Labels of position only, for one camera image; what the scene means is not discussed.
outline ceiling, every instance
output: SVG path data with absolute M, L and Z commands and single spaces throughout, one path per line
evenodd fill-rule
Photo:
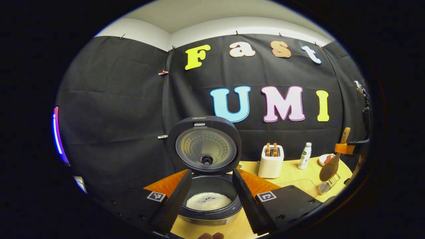
M 333 39 L 310 20 L 268 0 L 157 0 L 123 17 L 150 23 L 170 34 L 220 18 L 267 17 L 297 24 Z

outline light strip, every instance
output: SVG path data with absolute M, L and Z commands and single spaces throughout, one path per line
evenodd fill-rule
M 56 141 L 56 148 L 59 154 L 62 154 L 62 150 L 60 150 L 59 141 L 57 139 L 57 132 L 56 132 L 56 120 L 54 118 L 55 114 L 53 114 L 53 131 L 54 131 L 54 139 Z
M 54 108 L 53 112 L 53 131 L 54 131 L 54 137 L 56 142 L 57 151 L 60 154 L 62 161 L 65 163 L 69 163 L 68 159 L 66 158 L 66 155 L 64 153 L 63 147 L 62 147 L 62 141 L 60 140 L 60 134 L 59 134 L 59 106 L 56 106 Z

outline rice cooker lid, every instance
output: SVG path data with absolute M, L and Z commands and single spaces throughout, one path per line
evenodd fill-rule
M 241 138 L 236 127 L 217 116 L 190 117 L 168 134 L 169 153 L 196 174 L 221 175 L 236 168 Z

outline rice cooker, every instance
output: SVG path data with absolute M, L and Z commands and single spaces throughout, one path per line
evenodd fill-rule
M 241 158 L 241 138 L 227 119 L 190 117 L 168 134 L 172 160 L 190 168 L 192 186 L 179 216 L 198 225 L 225 225 L 234 221 L 241 202 L 232 184 L 232 172 Z

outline table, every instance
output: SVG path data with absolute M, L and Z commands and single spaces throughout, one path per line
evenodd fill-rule
M 283 161 L 279 177 L 277 177 L 276 179 L 266 180 L 275 183 L 280 187 L 294 185 L 305 191 L 306 193 L 310 194 L 311 196 L 315 197 L 315 199 L 324 202 L 329 197 L 337 195 L 345 188 L 344 181 L 350 178 L 352 176 L 352 173 L 351 170 L 347 167 L 347 165 L 345 165 L 345 163 L 340 160 L 337 173 L 341 177 L 341 179 L 327 193 L 325 193 L 324 195 L 318 195 L 318 191 L 316 190 L 315 185 L 321 183 L 321 180 L 319 179 L 319 172 L 322 168 L 318 160 L 319 157 L 310 158 L 307 168 L 303 170 L 298 169 L 299 160 Z M 243 164 L 242 170 L 258 175 L 258 169 L 260 167 L 259 162 L 241 161 L 241 163 Z M 174 233 L 186 239 L 197 239 L 205 232 L 209 233 L 210 235 L 220 232 L 224 234 L 224 238 L 228 239 L 258 238 L 259 236 L 252 232 L 248 219 L 246 217 L 247 216 L 245 214 L 245 211 L 242 208 L 238 218 L 227 225 L 202 226 L 185 222 L 183 219 L 177 216 L 173 228 L 171 229 L 171 233 Z

